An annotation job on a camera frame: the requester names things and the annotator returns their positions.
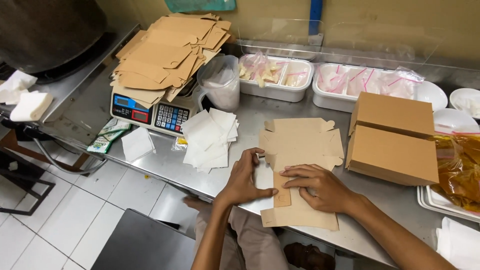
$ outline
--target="scale keypad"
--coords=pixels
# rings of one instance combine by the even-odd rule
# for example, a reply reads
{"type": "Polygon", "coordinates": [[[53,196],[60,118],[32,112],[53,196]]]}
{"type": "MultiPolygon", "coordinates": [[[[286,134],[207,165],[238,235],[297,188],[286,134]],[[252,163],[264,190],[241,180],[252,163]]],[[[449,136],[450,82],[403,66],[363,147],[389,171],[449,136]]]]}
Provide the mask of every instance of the scale keypad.
{"type": "Polygon", "coordinates": [[[189,109],[160,103],[154,126],[183,134],[181,125],[188,120],[189,109]]]}

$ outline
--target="flattened cardboard box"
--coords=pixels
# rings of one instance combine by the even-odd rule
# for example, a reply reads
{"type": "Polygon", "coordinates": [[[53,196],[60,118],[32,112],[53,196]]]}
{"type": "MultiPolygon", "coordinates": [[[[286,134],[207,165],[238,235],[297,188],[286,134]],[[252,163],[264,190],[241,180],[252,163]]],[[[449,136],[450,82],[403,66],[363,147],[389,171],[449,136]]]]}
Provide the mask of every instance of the flattened cardboard box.
{"type": "Polygon", "coordinates": [[[438,184],[435,143],[357,126],[345,168],[402,185],[438,184]]]}
{"type": "Polygon", "coordinates": [[[274,196],[274,208],[261,211],[264,227],[313,226],[338,230],[336,214],[312,209],[300,197],[298,188],[281,187],[288,178],[278,174],[287,165],[318,164],[330,171],[341,165],[344,153],[340,131],[332,130],[334,124],[322,118],[265,122],[267,131],[260,131],[259,147],[265,150],[262,156],[273,170],[274,187],[279,193],[274,196]]]}
{"type": "Polygon", "coordinates": [[[431,103],[367,92],[355,103],[348,134],[358,125],[416,138],[435,135],[431,103]]]}

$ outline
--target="person's left hand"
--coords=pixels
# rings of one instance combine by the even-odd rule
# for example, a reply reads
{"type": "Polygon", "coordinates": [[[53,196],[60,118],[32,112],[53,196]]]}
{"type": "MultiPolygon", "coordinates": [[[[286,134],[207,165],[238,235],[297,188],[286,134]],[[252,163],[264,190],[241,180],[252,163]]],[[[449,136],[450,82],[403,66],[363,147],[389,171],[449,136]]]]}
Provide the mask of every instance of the person's left hand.
{"type": "Polygon", "coordinates": [[[227,185],[217,195],[215,201],[236,205],[278,193],[275,188],[258,189],[253,184],[254,167],[259,164],[257,153],[263,152],[260,148],[250,148],[242,153],[240,160],[233,165],[227,185]]]}

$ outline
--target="stainless steel counter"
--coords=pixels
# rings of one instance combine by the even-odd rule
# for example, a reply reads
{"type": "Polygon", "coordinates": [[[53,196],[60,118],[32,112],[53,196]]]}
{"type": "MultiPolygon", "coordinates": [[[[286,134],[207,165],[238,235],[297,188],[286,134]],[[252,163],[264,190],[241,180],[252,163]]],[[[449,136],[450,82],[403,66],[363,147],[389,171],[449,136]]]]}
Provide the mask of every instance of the stainless steel counter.
{"type": "MultiPolygon", "coordinates": [[[[210,174],[197,172],[191,165],[183,164],[185,153],[171,151],[174,137],[153,131],[150,131],[150,135],[156,148],[156,154],[150,153],[142,159],[128,164],[125,162],[121,140],[118,139],[111,146],[107,158],[213,199],[227,183],[233,163],[240,158],[241,152],[244,149],[258,146],[258,133],[259,130],[264,128],[264,121],[266,120],[301,117],[322,117],[327,121],[333,120],[335,121],[335,128],[340,129],[343,149],[346,154],[350,113],[318,108],[312,102],[312,95],[312,89],[309,88],[302,101],[290,103],[242,94],[240,108],[235,112],[240,123],[239,137],[237,142],[230,147],[228,154],[229,167],[212,169],[210,174]]],[[[435,229],[441,227],[444,215],[426,210],[418,205],[415,187],[401,186],[363,174],[349,172],[344,168],[344,165],[336,167],[333,173],[350,189],[364,194],[392,219],[429,246],[436,248],[435,229]]],[[[259,188],[273,186],[272,171],[264,160],[256,170],[256,174],[256,183],[259,188]]],[[[272,199],[257,200],[242,205],[243,208],[256,214],[259,214],[260,210],[272,206],[272,199]]],[[[450,218],[476,230],[479,229],[477,223],[454,217],[450,218]]],[[[394,265],[387,253],[351,217],[339,214],[338,223],[340,230],[337,232],[299,226],[289,227],[289,229],[327,245],[394,265]]]]}

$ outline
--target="person's right hand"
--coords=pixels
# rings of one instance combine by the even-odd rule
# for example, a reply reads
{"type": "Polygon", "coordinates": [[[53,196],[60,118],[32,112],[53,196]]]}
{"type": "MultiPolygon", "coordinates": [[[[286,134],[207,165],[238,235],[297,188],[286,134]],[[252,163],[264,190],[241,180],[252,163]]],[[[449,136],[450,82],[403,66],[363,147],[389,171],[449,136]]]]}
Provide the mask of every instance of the person's right hand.
{"type": "Polygon", "coordinates": [[[280,175],[300,176],[284,183],[283,187],[300,187],[300,196],[316,210],[349,214],[361,201],[360,194],[349,190],[332,172],[315,164],[287,166],[280,175]],[[315,196],[307,187],[315,191],[315,196]]]}

